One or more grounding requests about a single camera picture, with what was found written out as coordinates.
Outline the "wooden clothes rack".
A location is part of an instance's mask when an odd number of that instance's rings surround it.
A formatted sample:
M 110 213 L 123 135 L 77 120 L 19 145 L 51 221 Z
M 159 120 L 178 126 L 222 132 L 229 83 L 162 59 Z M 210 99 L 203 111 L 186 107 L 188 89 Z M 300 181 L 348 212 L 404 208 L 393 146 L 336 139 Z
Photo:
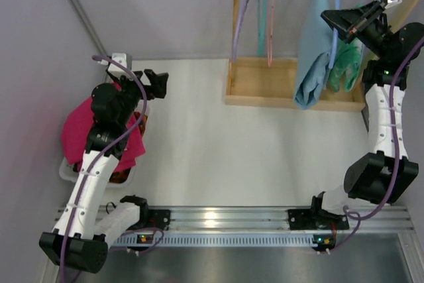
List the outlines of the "wooden clothes rack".
M 225 103 L 255 107 L 295 109 L 293 101 L 297 60 L 276 58 L 268 65 L 266 58 L 240 57 L 229 62 Z M 365 108 L 359 83 L 349 93 L 325 89 L 311 108 L 316 111 L 360 112 Z

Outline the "magenta trousers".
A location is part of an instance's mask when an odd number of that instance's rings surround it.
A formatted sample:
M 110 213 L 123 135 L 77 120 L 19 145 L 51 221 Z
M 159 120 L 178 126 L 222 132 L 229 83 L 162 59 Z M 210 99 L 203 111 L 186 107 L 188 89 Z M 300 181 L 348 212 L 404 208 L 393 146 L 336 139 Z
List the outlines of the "magenta trousers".
M 76 107 L 67 117 L 62 130 L 62 148 L 69 164 L 82 164 L 83 153 L 87 136 L 93 125 L 93 112 L 91 110 L 92 98 L 87 98 Z

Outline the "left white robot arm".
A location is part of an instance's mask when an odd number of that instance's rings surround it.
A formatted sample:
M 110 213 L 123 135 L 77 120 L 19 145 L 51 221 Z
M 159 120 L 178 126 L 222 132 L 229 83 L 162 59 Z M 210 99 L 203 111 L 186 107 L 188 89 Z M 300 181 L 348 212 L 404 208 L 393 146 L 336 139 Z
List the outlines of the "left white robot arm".
M 127 230 L 143 229 L 150 221 L 147 201 L 125 196 L 116 208 L 97 221 L 97 212 L 110 177 L 119 165 L 129 135 L 138 123 L 128 127 L 139 102 L 163 99 L 169 75 L 145 69 L 150 83 L 140 82 L 140 73 L 121 76 L 113 83 L 103 83 L 91 93 L 89 104 L 93 124 L 83 149 L 77 182 L 64 212 L 51 232 L 43 232 L 39 246 L 60 270 L 97 273 L 105 264 L 109 249 Z

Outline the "light blue trousers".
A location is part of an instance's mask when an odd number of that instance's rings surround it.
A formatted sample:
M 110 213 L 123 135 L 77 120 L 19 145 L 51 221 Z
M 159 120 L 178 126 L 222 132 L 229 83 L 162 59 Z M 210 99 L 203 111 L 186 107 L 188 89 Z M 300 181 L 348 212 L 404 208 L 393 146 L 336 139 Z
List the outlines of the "light blue trousers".
M 321 18 L 329 0 L 311 0 L 301 28 L 293 100 L 300 109 L 313 107 L 325 89 L 333 31 Z

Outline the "white plastic laundry basket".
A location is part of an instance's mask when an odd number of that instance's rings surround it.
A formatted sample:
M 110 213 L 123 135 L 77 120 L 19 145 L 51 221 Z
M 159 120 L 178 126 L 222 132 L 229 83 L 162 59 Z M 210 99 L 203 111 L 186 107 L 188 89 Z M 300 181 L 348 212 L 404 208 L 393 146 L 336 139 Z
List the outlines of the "white plastic laundry basket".
M 143 115 L 143 120 L 140 122 L 138 129 L 140 131 L 140 140 L 142 141 L 143 135 L 146 130 L 146 124 L 148 120 L 148 116 L 150 113 L 150 108 L 147 107 L 146 113 Z M 141 142 L 143 153 L 146 152 L 143 142 Z M 107 188 L 111 189 L 119 189 L 127 187 L 134 179 L 136 172 L 136 160 L 139 156 L 133 158 L 133 165 L 126 170 L 121 170 L 118 172 L 114 172 L 109 179 L 109 183 L 107 184 Z M 66 158 L 63 158 L 63 161 L 59 168 L 59 177 L 65 181 L 76 183 L 79 174 L 79 166 L 69 164 Z

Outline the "orange patterned garment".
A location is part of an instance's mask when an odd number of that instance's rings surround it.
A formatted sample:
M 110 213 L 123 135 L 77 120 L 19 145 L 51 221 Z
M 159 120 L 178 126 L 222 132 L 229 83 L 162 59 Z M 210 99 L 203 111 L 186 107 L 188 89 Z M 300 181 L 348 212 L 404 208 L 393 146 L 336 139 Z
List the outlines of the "orange patterned garment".
M 109 182 L 112 184 L 125 183 L 131 171 L 131 168 L 136 165 L 136 159 L 145 154 L 146 150 L 142 141 L 148 116 L 143 115 L 142 121 L 138 128 L 132 130 L 127 141 L 125 151 L 115 171 L 112 173 Z

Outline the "green white garment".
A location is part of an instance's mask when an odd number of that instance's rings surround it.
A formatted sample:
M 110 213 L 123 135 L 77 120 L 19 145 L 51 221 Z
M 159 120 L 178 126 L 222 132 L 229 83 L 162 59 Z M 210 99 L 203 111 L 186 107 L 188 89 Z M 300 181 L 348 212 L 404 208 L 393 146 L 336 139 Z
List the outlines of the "green white garment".
M 364 54 L 363 43 L 355 38 L 350 43 L 345 43 L 338 38 L 337 52 L 333 68 L 330 70 L 327 86 L 333 92 L 350 92 L 360 72 Z

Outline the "blue plastic hanger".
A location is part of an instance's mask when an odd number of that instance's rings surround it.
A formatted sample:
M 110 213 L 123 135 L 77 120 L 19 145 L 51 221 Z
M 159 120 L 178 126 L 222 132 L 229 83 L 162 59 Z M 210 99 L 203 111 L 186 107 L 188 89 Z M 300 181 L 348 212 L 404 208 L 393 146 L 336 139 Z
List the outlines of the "blue plastic hanger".
M 341 6 L 341 0 L 335 0 L 335 9 L 339 10 L 340 6 Z M 335 64 L 335 59 L 336 59 L 336 56 L 337 56 L 338 39 L 339 39 L 338 30 L 334 27 L 333 28 L 332 47 L 331 47 L 330 60 L 329 60 L 329 69 L 330 70 L 334 67 L 334 64 Z

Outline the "aluminium mounting rail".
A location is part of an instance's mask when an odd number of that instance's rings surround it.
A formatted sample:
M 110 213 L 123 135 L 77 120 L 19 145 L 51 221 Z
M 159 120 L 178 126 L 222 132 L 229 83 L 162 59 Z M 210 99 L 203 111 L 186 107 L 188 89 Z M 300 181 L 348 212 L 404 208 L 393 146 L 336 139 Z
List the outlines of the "aluminium mounting rail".
M 169 231 L 303 231 L 318 232 L 336 229 L 347 232 L 357 224 L 342 217 L 321 219 L 312 217 L 310 208 L 301 207 L 154 207 L 150 206 L 151 225 Z M 360 222 L 360 231 L 395 233 L 414 230 L 408 210 L 388 206 L 370 219 Z

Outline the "teal plastic hanger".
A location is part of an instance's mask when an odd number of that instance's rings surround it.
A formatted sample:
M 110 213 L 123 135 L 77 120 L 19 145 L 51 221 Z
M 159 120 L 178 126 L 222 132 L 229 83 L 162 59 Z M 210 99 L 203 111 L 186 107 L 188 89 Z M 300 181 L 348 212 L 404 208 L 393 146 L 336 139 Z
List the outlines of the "teal plastic hanger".
M 265 51 L 267 14 L 268 0 L 257 0 L 258 56 L 263 56 Z

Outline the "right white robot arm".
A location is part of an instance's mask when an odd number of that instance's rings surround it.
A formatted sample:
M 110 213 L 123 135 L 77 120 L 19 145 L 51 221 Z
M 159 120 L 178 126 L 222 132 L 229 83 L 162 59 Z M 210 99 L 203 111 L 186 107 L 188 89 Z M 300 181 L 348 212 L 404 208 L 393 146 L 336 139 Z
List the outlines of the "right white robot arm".
M 385 3 L 373 1 L 354 9 L 321 13 L 341 40 L 360 40 L 377 56 L 368 61 L 362 75 L 370 148 L 348 168 L 343 184 L 348 198 L 375 205 L 367 215 L 343 206 L 344 215 L 357 222 L 370 219 L 386 204 L 395 203 L 419 173 L 419 165 L 410 161 L 403 144 L 402 105 L 409 64 L 423 47 L 423 23 L 408 23 L 392 32 L 385 9 Z

